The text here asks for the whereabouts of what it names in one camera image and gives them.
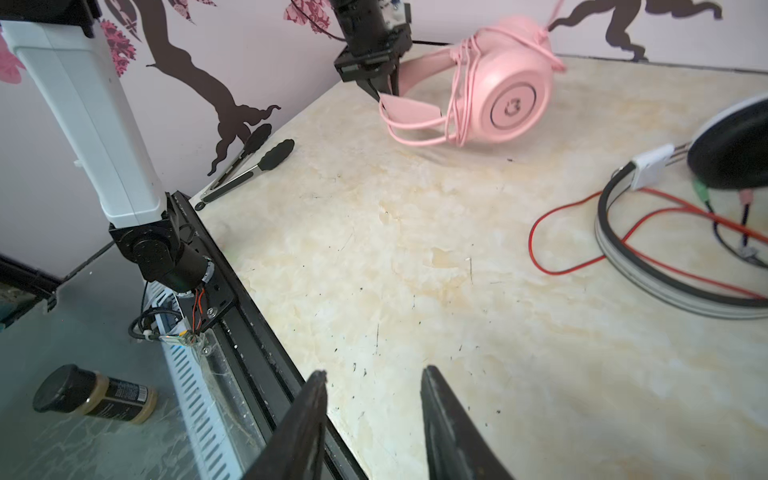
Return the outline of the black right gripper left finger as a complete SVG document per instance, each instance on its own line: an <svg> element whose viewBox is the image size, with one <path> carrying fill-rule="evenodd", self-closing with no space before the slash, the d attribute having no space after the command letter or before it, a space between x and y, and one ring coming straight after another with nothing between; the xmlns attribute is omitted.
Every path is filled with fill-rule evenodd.
<svg viewBox="0 0 768 480"><path fill-rule="evenodd" d="M314 371L243 480L320 479L327 424L327 374Z"/></svg>

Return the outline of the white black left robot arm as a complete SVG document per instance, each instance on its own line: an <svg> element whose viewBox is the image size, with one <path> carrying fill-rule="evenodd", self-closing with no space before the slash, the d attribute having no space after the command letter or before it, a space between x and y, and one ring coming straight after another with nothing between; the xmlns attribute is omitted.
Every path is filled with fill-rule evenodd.
<svg viewBox="0 0 768 480"><path fill-rule="evenodd" d="M180 236L181 225L152 165L120 78L146 40L153 65L215 110L223 161L236 140L268 131L271 109L235 101L218 79L173 45L166 13L184 1L5 1L2 36L31 75L98 195L122 255L149 282L188 294L214 274L211 260Z"/></svg>

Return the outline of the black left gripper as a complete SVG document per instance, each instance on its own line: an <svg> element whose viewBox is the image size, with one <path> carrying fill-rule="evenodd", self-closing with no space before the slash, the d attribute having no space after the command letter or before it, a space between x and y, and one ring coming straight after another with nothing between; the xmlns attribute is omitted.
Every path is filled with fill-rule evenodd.
<svg viewBox="0 0 768 480"><path fill-rule="evenodd" d="M331 1L346 46L334 61L343 82L376 102L399 95L399 64L411 48L411 6L405 1Z"/></svg>

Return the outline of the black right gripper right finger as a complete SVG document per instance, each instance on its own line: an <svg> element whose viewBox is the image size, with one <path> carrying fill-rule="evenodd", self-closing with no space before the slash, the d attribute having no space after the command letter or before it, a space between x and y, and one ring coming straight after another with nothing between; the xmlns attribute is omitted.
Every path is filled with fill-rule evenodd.
<svg viewBox="0 0 768 480"><path fill-rule="evenodd" d="M431 479L513 479L437 367L424 369L420 396Z"/></svg>

